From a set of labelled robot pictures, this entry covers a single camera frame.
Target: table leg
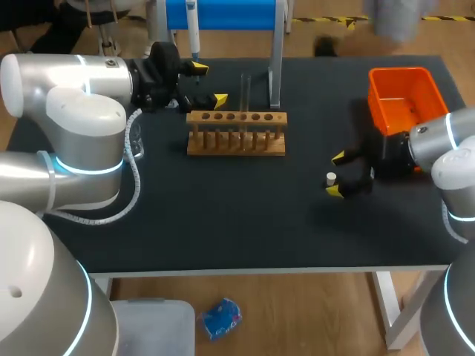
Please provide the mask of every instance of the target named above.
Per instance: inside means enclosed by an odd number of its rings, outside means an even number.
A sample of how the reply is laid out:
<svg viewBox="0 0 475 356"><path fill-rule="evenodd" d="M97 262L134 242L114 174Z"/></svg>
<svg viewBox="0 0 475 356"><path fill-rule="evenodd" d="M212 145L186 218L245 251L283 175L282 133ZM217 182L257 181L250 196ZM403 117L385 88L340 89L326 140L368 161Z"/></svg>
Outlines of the table leg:
<svg viewBox="0 0 475 356"><path fill-rule="evenodd" d="M289 0L288 9L287 9L287 17L286 17L286 27L285 32L290 33L292 29L292 19L294 17L294 2L295 0Z"/></svg>
<svg viewBox="0 0 475 356"><path fill-rule="evenodd" d="M95 278L94 281L104 292L105 296L111 299L112 278Z"/></svg>
<svg viewBox="0 0 475 356"><path fill-rule="evenodd" d="M390 272L373 272L373 280L378 295L379 308L386 330L386 346L388 350L400 350L419 330L421 306L439 279L443 271L429 271L413 291L409 302L402 310L399 309L398 298L394 290Z"/></svg>

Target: cable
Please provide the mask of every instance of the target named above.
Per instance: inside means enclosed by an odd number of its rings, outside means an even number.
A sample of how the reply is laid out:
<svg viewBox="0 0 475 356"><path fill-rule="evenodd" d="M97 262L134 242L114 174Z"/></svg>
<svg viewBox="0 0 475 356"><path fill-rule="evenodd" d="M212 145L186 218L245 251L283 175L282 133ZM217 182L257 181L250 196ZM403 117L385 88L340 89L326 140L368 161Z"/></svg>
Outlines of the cable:
<svg viewBox="0 0 475 356"><path fill-rule="evenodd" d="M132 154L131 149L131 127L134 124L134 121L137 117L142 114L142 110L137 109L135 110L128 118L127 124L125 125L125 154L128 158L128 162L131 165L132 174L134 175L134 182L135 182L135 190L134 195L132 196L131 201L129 204L119 213L113 215L112 217L106 217L105 219L86 219L84 217L78 217L76 215L72 215L69 213L65 213L63 211L46 211L46 214L53 215L55 217L62 217L63 219L73 221L75 223L83 224L83 225L105 225L109 223L113 223L121 218L123 218L137 203L137 200L140 196L140 175L139 169L137 168L137 164L135 163L134 155Z"/></svg>
<svg viewBox="0 0 475 356"><path fill-rule="evenodd" d="M442 201L442 221L444 222L445 229L455 240L460 241L461 243L468 243L468 240L464 237L461 237L457 234L451 226L451 222L448 219L448 209L444 201Z"/></svg>

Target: small white cap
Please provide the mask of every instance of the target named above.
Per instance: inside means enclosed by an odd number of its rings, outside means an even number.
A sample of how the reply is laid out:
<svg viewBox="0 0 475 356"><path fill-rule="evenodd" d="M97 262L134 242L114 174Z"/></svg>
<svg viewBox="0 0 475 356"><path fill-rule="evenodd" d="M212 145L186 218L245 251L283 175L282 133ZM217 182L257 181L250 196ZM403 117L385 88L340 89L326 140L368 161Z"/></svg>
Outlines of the small white cap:
<svg viewBox="0 0 475 356"><path fill-rule="evenodd" d="M475 185L475 139L469 137L458 149L440 156L431 172L436 187L445 191Z"/></svg>
<svg viewBox="0 0 475 356"><path fill-rule="evenodd" d="M125 130L125 109L115 100L78 88L54 87L46 97L46 114L79 135L110 136Z"/></svg>
<svg viewBox="0 0 475 356"><path fill-rule="evenodd" d="M3 58L0 66L1 96L8 113L14 117L23 116L23 85L18 59L14 54Z"/></svg>
<svg viewBox="0 0 475 356"><path fill-rule="evenodd" d="M328 172L327 173L327 185L331 186L331 185L335 184L335 181L336 181L336 174L334 174L333 172Z"/></svg>

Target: orange plastic container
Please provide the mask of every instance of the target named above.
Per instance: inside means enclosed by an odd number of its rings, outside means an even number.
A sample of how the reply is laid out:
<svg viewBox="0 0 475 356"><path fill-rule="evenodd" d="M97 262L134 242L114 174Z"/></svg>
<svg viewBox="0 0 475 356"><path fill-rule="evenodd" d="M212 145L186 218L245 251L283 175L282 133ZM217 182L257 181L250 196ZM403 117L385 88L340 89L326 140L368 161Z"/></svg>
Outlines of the orange plastic container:
<svg viewBox="0 0 475 356"><path fill-rule="evenodd" d="M386 136L448 113L430 72L422 67L372 69L368 104L375 126Z"/></svg>

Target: person's leg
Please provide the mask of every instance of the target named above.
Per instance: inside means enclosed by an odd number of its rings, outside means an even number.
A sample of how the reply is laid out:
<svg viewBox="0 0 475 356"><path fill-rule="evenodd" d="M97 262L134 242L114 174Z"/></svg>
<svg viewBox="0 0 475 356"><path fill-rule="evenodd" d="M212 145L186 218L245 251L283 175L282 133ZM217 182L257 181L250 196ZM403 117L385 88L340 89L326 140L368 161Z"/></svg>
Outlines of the person's leg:
<svg viewBox="0 0 475 356"><path fill-rule="evenodd" d="M383 56L411 40L421 16L436 0L365 0L369 24L358 24L343 39L322 36L315 42L315 56Z"/></svg>

